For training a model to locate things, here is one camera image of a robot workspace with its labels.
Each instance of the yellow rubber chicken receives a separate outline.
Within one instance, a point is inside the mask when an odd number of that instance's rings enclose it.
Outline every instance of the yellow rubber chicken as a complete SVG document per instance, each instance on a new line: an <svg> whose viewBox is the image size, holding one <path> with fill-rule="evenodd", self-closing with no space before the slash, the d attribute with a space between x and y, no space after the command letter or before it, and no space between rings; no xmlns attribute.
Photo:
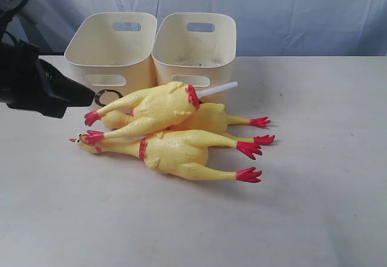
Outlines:
<svg viewBox="0 0 387 267"><path fill-rule="evenodd" d="M90 153L117 152L141 158L145 164L160 173L176 175L190 180L239 180L259 182L261 171L251 167L237 172L219 171L206 167L208 147L231 147L255 159L262 155L259 145L203 131L183 130L156 132L142 140L109 139L88 144L90 134L70 139Z"/></svg>
<svg viewBox="0 0 387 267"><path fill-rule="evenodd" d="M87 143L122 137L138 137L178 125L200 107L192 85L169 82L153 88L132 92L96 111L85 115L85 124L91 126L111 111L133 108L135 119L110 132L88 131Z"/></svg>
<svg viewBox="0 0 387 267"><path fill-rule="evenodd" d="M258 144L270 144L274 141L275 136L265 135L262 137L242 138L228 134L227 127L232 124L246 124L258 127L266 127L270 122L268 117L248 119L227 115L224 112L224 104L203 103L190 117L186 118L180 124L172 125L168 130L206 130L222 136L231 138L236 141L245 141ZM112 129L120 129L136 120L135 116L126 115L120 111L112 111L102 117L103 124Z"/></svg>

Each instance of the white plastic bin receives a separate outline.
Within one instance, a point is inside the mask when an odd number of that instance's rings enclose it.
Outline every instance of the white plastic bin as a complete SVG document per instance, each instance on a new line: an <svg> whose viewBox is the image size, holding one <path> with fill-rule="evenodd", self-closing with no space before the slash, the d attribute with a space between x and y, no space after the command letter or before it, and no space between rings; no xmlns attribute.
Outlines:
<svg viewBox="0 0 387 267"><path fill-rule="evenodd" d="M173 80L202 90L230 82L236 52L235 21L217 13L182 12L167 16L156 35L152 56L159 85ZM224 103L227 91L203 102Z"/></svg>
<svg viewBox="0 0 387 267"><path fill-rule="evenodd" d="M156 30L156 17L139 12L98 13L83 22L65 59L77 82L96 92L93 109L157 85L151 57Z"/></svg>

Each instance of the white table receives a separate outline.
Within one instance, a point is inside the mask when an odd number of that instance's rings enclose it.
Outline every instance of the white table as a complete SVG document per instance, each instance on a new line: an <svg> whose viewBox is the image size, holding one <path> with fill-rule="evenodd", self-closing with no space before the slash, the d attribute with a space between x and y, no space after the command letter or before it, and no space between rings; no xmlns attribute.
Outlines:
<svg viewBox="0 0 387 267"><path fill-rule="evenodd" d="M278 142L256 161L212 149L209 165L258 166L259 184L91 155L68 141L86 108L0 105L0 266L386 266L387 58L239 57L233 79L228 113L273 122L231 132Z"/></svg>

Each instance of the white plastic stick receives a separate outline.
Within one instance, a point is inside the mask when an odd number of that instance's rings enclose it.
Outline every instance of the white plastic stick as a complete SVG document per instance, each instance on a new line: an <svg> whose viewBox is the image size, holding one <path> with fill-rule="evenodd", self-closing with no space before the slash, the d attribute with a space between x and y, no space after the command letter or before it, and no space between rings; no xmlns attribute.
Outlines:
<svg viewBox="0 0 387 267"><path fill-rule="evenodd" d="M216 87L213 87L213 88L210 88L210 89L196 91L196 95L198 96L198 98L201 98L201 97L204 97L204 96L208 96L208 95L219 93L221 91L229 90L229 89L235 88L237 86L238 86L238 82L230 82L230 83L223 84L223 85L220 85L220 86L216 86Z"/></svg>

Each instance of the white backdrop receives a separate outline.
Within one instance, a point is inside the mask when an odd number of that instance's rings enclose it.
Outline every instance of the white backdrop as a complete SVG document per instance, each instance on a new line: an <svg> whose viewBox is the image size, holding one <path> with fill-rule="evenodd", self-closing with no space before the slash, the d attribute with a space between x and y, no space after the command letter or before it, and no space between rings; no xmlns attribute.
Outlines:
<svg viewBox="0 0 387 267"><path fill-rule="evenodd" d="M82 21L101 11L144 11L156 15L159 24L177 11L206 11L236 20L239 56L385 56L387 52L386 0L36 1L45 10L37 27L55 51L63 51ZM37 8L32 14L39 16ZM25 37L18 21L10 29Z"/></svg>

